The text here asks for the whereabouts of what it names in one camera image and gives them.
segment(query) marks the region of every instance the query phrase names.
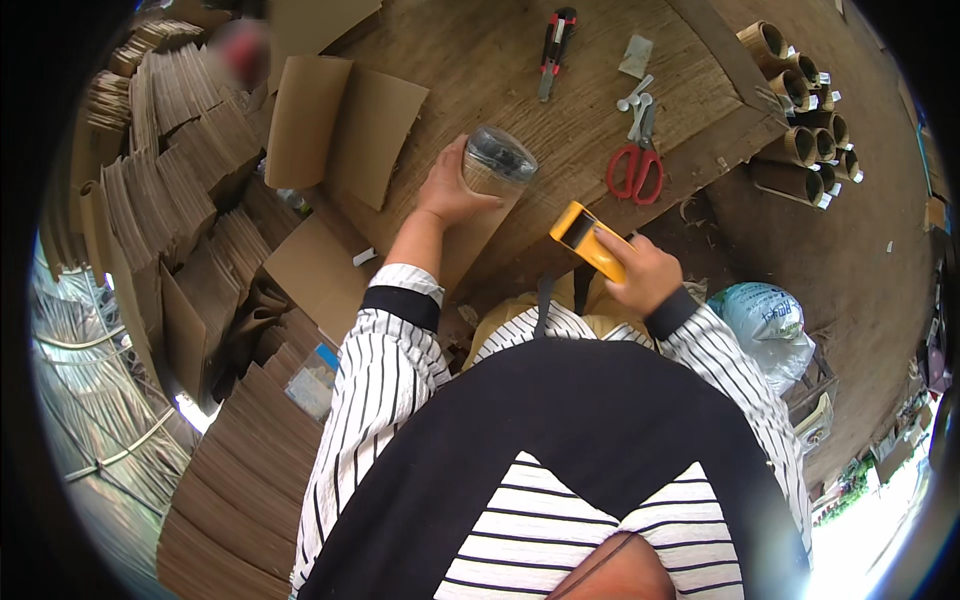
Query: left hand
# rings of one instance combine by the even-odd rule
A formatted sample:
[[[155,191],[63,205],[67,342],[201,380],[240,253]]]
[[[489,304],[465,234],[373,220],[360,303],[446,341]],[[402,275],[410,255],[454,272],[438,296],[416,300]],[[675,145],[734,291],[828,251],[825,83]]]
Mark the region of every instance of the left hand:
[[[503,206],[502,199],[477,194],[467,187],[463,173],[466,145],[467,135],[464,133],[444,148],[420,187],[417,211],[435,216],[444,228],[462,223],[478,212]]]

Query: wooden table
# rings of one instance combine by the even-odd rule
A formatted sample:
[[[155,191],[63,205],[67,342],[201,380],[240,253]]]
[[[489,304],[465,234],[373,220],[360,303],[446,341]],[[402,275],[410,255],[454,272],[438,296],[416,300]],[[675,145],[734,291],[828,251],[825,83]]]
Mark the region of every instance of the wooden table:
[[[341,209],[387,251],[439,150],[460,132],[496,125],[540,162],[524,197],[458,289],[478,312],[532,289],[577,257],[547,236],[577,200],[621,234],[749,158],[786,129],[766,82],[707,0],[592,0],[576,5],[577,30],[550,101],[537,97],[540,50],[556,0],[395,0],[372,31],[337,54],[430,88],[401,152],[381,212]],[[654,143],[666,172],[660,199],[636,206],[607,190],[611,154],[626,142],[630,112],[615,108],[637,80],[616,70],[632,34],[654,42],[647,89],[657,101]]]

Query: red scissors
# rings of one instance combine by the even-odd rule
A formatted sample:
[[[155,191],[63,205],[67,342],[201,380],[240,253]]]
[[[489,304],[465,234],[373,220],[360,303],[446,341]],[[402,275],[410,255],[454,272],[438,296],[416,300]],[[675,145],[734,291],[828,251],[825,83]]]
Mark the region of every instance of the red scissors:
[[[628,135],[627,139],[630,141],[613,153],[607,167],[607,187],[610,191],[623,200],[632,198],[636,204],[652,204],[663,188],[663,165],[653,144],[655,107],[656,102],[647,107],[643,112],[636,140]],[[627,173],[624,186],[618,188],[613,184],[613,170],[624,156],[627,157]],[[640,191],[648,180],[653,181],[652,190],[649,194],[640,196]]]

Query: red box cutter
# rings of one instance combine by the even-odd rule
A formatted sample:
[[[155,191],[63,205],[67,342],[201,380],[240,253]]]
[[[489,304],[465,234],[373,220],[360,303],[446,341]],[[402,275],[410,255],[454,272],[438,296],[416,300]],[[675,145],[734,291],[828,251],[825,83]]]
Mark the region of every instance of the red box cutter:
[[[573,34],[577,22],[577,11],[570,7],[556,9],[546,25],[546,37],[543,39],[543,54],[540,55],[540,96],[541,102],[550,98],[550,86],[553,78],[560,73],[560,60],[566,50],[566,42]]]

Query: white striped sleeve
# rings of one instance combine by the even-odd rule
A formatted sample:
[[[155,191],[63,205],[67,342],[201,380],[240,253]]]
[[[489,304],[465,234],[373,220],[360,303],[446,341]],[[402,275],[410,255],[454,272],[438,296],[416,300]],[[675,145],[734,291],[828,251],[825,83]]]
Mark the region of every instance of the white striped sleeve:
[[[664,356],[696,372],[743,411],[772,463],[809,556],[812,526],[804,454],[786,404],[770,389],[756,361],[740,349],[731,329],[707,306],[698,308],[660,346]]]
[[[421,303],[436,303],[437,309],[444,296],[430,274],[412,265],[383,267],[370,287],[417,292]],[[294,595],[377,456],[397,429],[450,379],[436,334],[380,307],[359,311],[339,358],[330,414],[300,513],[291,574]]]

